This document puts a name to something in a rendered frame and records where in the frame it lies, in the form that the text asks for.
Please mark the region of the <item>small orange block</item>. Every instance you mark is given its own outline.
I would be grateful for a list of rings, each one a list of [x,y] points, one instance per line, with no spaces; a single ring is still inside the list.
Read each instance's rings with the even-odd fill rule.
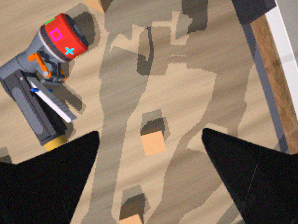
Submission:
[[[120,224],[144,224],[144,216],[138,201],[121,207],[119,222]]]
[[[145,155],[166,151],[162,131],[157,127],[140,132]]]
[[[111,0],[84,0],[86,5],[105,14]]]

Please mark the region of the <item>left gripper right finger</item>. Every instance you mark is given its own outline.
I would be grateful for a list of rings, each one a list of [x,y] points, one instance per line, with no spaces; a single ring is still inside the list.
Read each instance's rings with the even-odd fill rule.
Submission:
[[[210,128],[201,139],[245,224],[298,224],[298,153]]]

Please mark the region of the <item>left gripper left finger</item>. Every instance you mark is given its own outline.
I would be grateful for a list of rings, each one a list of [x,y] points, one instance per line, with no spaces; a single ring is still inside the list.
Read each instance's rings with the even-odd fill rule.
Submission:
[[[99,144],[92,131],[21,163],[0,162],[5,224],[70,224]]]

